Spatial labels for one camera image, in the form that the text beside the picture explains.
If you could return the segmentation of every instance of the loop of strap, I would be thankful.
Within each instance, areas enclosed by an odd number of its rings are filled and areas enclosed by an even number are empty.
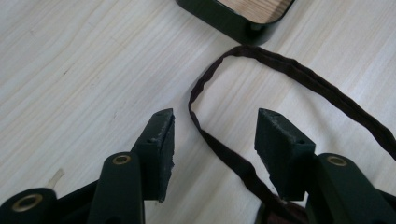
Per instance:
[[[198,79],[191,91],[189,112],[191,119],[201,136],[206,140],[215,154],[242,179],[247,189],[255,194],[265,204],[268,216],[273,214],[275,217],[280,217],[283,221],[282,223],[307,223],[306,217],[297,216],[296,212],[290,210],[290,204],[282,203],[271,192],[271,190],[269,190],[267,186],[260,181],[256,175],[253,165],[249,161],[224,146],[219,140],[203,130],[197,116],[191,109],[191,105],[204,90],[206,82],[213,77],[216,69],[228,56],[243,56],[256,59],[258,62],[263,63],[278,72],[284,73],[288,77],[307,87],[309,90],[323,96],[351,119],[354,119],[364,126],[373,135],[379,145],[384,148],[394,160],[396,160],[396,140],[391,131],[365,112],[352,99],[341,93],[331,83],[293,59],[285,58],[279,54],[275,54],[259,47],[235,47],[215,60]]]

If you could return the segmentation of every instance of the wooden box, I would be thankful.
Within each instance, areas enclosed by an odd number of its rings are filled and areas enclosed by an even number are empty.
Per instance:
[[[190,13],[241,44],[269,39],[294,0],[177,0]]]

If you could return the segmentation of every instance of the dark brown strap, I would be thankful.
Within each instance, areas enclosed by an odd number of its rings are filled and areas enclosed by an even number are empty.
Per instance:
[[[228,56],[248,57],[256,59],[276,71],[286,74],[288,77],[298,81],[309,90],[316,92],[323,96],[332,105],[342,110],[351,119],[354,119],[359,124],[367,128],[373,135],[379,145],[384,148],[390,156],[396,160],[396,140],[391,131],[382,125],[378,120],[373,118],[365,112],[352,99],[341,93],[331,83],[315,74],[309,68],[304,67],[297,61],[285,58],[279,54],[269,52],[259,47],[239,46],[224,53],[205,71],[205,73],[198,79],[195,87],[191,91],[191,98],[189,100],[189,112],[191,119],[201,136],[206,140],[215,154],[230,167],[244,182],[245,186],[255,194],[265,206],[269,209],[267,213],[273,212],[276,217],[285,218],[288,223],[306,223],[303,217],[295,216],[295,213],[288,209],[288,206],[283,204],[265,184],[263,184],[256,175],[253,165],[239,156],[237,153],[224,146],[219,140],[201,129],[201,125],[195,113],[191,109],[192,103],[198,98],[199,94],[204,90],[204,85],[209,81],[216,69],[222,63],[223,59]]]

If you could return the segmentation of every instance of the metal rivet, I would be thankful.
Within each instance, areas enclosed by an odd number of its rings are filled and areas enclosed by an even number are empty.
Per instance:
[[[41,203],[41,201],[43,201],[43,195],[30,194],[17,200],[12,205],[12,210],[14,210],[15,212],[24,212],[36,207],[38,204]]]
[[[336,165],[336,166],[346,166],[347,165],[347,162],[344,159],[336,157],[336,156],[329,156],[327,158],[327,161],[331,164]]]
[[[123,165],[128,163],[131,160],[131,157],[128,155],[119,155],[118,157],[113,159],[113,163],[116,165]]]

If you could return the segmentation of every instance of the wooden table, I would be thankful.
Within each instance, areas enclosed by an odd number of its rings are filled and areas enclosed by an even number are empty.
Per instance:
[[[396,133],[396,2],[296,1],[263,48],[294,58]],[[0,2],[0,203],[29,188],[58,197],[97,179],[130,150],[150,116],[173,107],[175,168],[147,223],[253,223],[259,200],[200,137],[191,87],[238,43],[175,0]],[[195,104],[210,133],[249,159],[259,107],[356,162],[396,194],[396,163],[368,131],[321,97],[253,60],[230,58]]]

